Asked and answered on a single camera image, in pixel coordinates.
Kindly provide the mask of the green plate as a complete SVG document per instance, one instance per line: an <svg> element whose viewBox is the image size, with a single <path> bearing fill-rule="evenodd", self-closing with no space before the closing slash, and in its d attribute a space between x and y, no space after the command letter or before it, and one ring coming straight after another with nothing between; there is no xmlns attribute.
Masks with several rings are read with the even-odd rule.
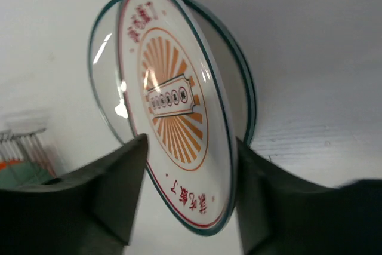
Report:
<svg viewBox="0 0 382 255"><path fill-rule="evenodd" d="M16 189L20 186L43 184L56 177L55 172L34 162L21 164L1 170L1 189Z"/></svg>

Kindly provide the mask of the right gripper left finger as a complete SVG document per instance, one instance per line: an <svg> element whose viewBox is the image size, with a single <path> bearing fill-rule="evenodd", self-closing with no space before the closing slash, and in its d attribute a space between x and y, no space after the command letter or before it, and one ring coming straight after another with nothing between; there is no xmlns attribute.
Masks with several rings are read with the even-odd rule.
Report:
<svg viewBox="0 0 382 255"><path fill-rule="evenodd" d="M122 254L149 151L140 134L41 185L1 190L2 254Z"/></svg>

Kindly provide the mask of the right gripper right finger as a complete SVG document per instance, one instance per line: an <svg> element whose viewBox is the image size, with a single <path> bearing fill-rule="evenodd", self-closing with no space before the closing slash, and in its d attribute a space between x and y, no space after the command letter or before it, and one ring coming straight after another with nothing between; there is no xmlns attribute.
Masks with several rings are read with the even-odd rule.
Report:
<svg viewBox="0 0 382 255"><path fill-rule="evenodd" d="M236 210L245 254L380 254L381 180L329 188L238 148Z"/></svg>

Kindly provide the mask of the orange sunburst plate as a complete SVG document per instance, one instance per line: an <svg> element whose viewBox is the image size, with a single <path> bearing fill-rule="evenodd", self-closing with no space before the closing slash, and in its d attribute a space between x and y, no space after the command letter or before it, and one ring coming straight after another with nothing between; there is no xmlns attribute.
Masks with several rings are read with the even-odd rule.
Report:
<svg viewBox="0 0 382 255"><path fill-rule="evenodd" d="M149 141L147 173L182 225L213 236L234 209L238 154L205 35L182 0L121 0L116 37L128 122Z"/></svg>

